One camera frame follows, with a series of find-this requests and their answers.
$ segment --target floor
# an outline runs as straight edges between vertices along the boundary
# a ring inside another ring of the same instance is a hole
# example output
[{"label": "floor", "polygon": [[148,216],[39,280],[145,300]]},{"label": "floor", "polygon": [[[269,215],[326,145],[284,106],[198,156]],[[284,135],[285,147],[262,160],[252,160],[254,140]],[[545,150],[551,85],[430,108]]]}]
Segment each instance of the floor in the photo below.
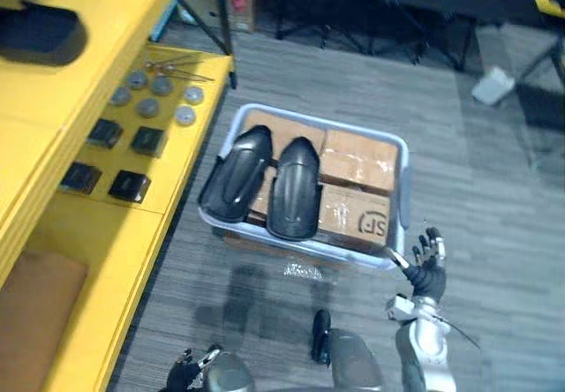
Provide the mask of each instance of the floor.
[{"label": "floor", "polygon": [[[507,64],[511,70],[540,44],[535,34],[530,43],[516,44],[507,30],[477,32],[484,67]],[[173,26],[164,41],[205,43],[194,31]],[[308,262],[228,247],[199,218],[196,198],[231,118],[241,105],[260,102],[405,138],[413,167],[407,239],[415,243],[429,226],[444,234],[449,278],[443,315],[482,347],[478,351],[457,332],[448,337],[458,389],[563,391],[562,158],[548,157],[538,170],[528,165],[531,148],[539,140],[562,142],[562,131],[528,126],[517,94],[493,109],[474,102],[477,74],[321,50],[261,33],[237,34],[236,47],[239,87],[218,111],[109,390],[162,388],[181,351],[218,342],[244,359],[258,390],[329,386],[330,371],[308,357],[312,317],[322,306],[336,327],[365,338],[387,390],[402,390],[397,326],[384,313],[389,298],[410,293],[399,272],[321,262],[321,275],[301,278],[289,267],[308,268]],[[539,81],[550,71],[532,76]],[[542,83],[554,89],[552,81]]]}]

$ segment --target robotic arm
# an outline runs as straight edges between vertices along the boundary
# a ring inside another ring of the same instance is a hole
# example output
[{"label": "robotic arm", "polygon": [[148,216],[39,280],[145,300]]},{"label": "robotic arm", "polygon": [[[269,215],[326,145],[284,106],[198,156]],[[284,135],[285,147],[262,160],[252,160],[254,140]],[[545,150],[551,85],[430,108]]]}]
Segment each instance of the robotic arm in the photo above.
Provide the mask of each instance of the robotic arm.
[{"label": "robotic arm", "polygon": [[445,245],[440,232],[427,229],[420,236],[422,249],[412,248],[417,265],[390,250],[391,259],[414,287],[412,299],[396,295],[387,303],[391,320],[401,324],[396,348],[403,365],[403,386],[408,392],[455,392],[456,383],[448,366],[446,335],[449,324],[439,316],[439,303],[446,288]]}]

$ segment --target black curved part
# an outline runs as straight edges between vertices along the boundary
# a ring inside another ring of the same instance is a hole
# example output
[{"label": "black curved part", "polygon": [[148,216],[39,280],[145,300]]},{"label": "black curved part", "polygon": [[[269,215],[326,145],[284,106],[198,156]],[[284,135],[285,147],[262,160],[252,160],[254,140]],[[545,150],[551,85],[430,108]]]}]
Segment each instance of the black curved part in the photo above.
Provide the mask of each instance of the black curved part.
[{"label": "black curved part", "polygon": [[21,63],[66,65],[87,44],[75,11],[22,1],[23,9],[0,8],[0,55]]},{"label": "black curved part", "polygon": [[225,160],[218,157],[202,192],[202,210],[222,222],[242,222],[273,157],[271,131],[256,125],[239,135]]},{"label": "black curved part", "polygon": [[320,210],[320,158],[310,140],[294,139],[279,159],[271,187],[267,230],[286,240],[305,240],[316,234]]},{"label": "black curved part", "polygon": [[430,238],[430,240],[435,240],[438,237],[441,237],[440,231],[437,230],[437,228],[435,228],[435,227],[430,227],[430,228],[426,229],[426,234]]}]

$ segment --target black plastic cover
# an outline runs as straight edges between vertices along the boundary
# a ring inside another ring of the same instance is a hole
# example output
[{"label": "black plastic cover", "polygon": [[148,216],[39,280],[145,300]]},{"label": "black plastic cover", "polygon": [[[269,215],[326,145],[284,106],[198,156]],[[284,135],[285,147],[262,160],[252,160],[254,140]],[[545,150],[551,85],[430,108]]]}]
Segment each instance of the black plastic cover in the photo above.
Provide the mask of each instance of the black plastic cover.
[{"label": "black plastic cover", "polygon": [[239,135],[226,159],[216,160],[199,196],[202,210],[223,222],[242,222],[272,157],[271,131],[265,125]]},{"label": "black plastic cover", "polygon": [[100,175],[96,167],[81,162],[73,162],[65,173],[59,188],[64,191],[82,192],[86,195],[92,193]]},{"label": "black plastic cover", "polygon": [[65,65],[87,43],[76,12],[22,1],[22,10],[0,8],[0,56],[13,61]]},{"label": "black plastic cover", "polygon": [[145,174],[120,170],[108,194],[117,200],[127,200],[140,204],[143,202],[151,180]]},{"label": "black plastic cover", "polygon": [[294,139],[279,159],[269,197],[267,230],[286,240],[316,234],[320,212],[320,158],[306,138]]}]

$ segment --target white plastic bin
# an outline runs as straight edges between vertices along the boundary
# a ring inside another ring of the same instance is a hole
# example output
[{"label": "white plastic bin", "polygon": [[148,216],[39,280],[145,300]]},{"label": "white plastic bin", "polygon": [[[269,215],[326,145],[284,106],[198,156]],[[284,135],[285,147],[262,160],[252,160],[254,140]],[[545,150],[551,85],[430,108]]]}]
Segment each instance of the white plastic bin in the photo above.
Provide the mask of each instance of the white plastic bin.
[{"label": "white plastic bin", "polygon": [[[410,165],[409,165],[409,152],[406,142],[395,136],[394,134],[379,132],[376,130],[357,127],[355,125],[338,123],[335,121],[326,120],[324,118],[311,117],[296,112],[268,107],[267,105],[260,105],[256,103],[248,103],[241,107],[231,122],[230,131],[228,136],[223,142],[222,149],[219,156],[225,158],[231,150],[234,140],[241,133],[245,124],[245,118],[251,111],[260,110],[273,114],[277,117],[287,118],[289,120],[298,121],[303,124],[309,124],[323,130],[343,130],[352,132],[368,138],[386,141],[398,146],[399,157],[397,161],[397,179],[396,188],[390,196],[390,221],[391,229],[389,232],[388,243],[400,254],[404,254],[404,234],[409,227],[409,208],[410,208]],[[289,242],[282,240],[278,237],[271,235],[267,229],[248,222],[221,222],[214,217],[204,213],[199,207],[200,216],[202,219],[224,230],[230,230],[237,233],[241,237],[246,237],[266,245],[278,246],[284,249],[296,251],[298,253],[306,253],[317,257],[322,257],[331,260],[350,261],[355,264],[368,266],[371,268],[378,268],[381,270],[389,270],[393,268],[394,263],[385,258],[378,258],[372,255],[359,253],[351,249],[345,249],[339,246],[328,245],[317,242],[313,239],[304,240],[301,242]]]}]

